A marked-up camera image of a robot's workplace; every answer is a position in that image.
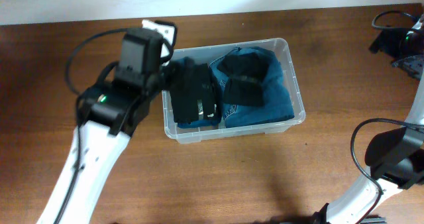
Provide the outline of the dark green taped cloth bundle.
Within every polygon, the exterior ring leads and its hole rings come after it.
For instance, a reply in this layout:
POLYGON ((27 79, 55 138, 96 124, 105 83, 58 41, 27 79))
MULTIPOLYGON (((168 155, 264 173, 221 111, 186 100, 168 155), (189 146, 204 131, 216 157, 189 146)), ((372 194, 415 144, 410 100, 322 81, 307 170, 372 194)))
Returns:
POLYGON ((269 65, 256 53, 225 56, 217 66, 217 69, 228 77, 223 102, 249 107, 263 106, 262 82, 268 67, 269 65))

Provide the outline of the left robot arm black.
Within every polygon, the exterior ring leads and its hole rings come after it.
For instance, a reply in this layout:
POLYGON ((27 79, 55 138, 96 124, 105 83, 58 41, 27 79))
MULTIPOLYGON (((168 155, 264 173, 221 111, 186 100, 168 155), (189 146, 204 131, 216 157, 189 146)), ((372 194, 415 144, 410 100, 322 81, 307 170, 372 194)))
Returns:
POLYGON ((177 26, 144 21, 124 33, 121 57, 105 66, 95 83, 76 93, 76 128, 69 155, 39 223, 89 223, 110 171, 126 149, 150 102, 169 90, 178 69, 169 62, 177 26))

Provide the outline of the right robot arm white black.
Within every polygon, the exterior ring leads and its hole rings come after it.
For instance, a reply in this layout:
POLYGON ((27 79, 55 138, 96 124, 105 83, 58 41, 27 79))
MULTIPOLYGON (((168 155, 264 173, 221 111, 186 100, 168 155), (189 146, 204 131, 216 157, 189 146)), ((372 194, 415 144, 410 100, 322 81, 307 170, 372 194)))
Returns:
MULTIPOLYGON (((381 50, 394 57, 393 65, 423 80, 423 26, 412 28, 380 27, 370 51, 381 50)), ((420 84, 405 121, 374 118, 361 122, 354 130, 370 123, 397 125, 394 130, 377 134, 365 154, 366 167, 337 200, 326 203, 313 214, 310 223, 385 223, 371 213, 388 198, 423 184, 423 85, 420 84)))

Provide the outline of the dark blue jeans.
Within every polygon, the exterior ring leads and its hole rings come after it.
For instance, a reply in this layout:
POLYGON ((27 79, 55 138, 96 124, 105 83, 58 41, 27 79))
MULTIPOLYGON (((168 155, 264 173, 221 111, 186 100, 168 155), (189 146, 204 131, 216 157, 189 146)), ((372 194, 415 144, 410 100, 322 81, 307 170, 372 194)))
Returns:
POLYGON ((282 84, 282 68, 272 51, 257 46, 234 48, 228 54, 212 61, 210 68, 220 88, 219 105, 227 128, 273 123, 294 118, 290 95, 282 84), (256 53, 269 65, 266 77, 262 82, 264 105, 261 107, 249 107, 224 103, 223 92, 228 77, 220 72, 217 66, 227 55, 250 53, 256 53))

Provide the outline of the clear plastic storage bin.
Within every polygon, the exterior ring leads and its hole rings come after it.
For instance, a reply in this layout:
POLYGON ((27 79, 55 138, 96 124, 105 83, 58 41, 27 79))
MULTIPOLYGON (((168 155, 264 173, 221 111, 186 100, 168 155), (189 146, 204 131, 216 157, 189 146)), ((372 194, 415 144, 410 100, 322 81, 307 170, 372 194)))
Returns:
POLYGON ((274 52, 283 72, 282 84, 288 90, 291 105, 294 111, 294 118, 288 121, 266 123, 262 125, 251 125, 244 127, 218 129, 214 127, 200 127, 196 129, 181 129, 174 122, 171 97, 167 91, 162 93, 164 132, 170 139, 178 141, 180 144, 201 142, 203 140, 220 139, 225 137, 236 137, 241 135, 254 135, 258 133, 282 133, 294 125, 298 125, 305 120, 306 112, 303 106, 301 93, 299 90, 289 45, 282 38, 269 38, 265 40, 254 40, 232 44, 220 44, 214 46, 201 46, 195 48, 182 48, 174 51, 173 59, 177 60, 188 56, 196 63, 210 63, 216 58, 228 54, 234 48, 249 48, 258 46, 274 52))

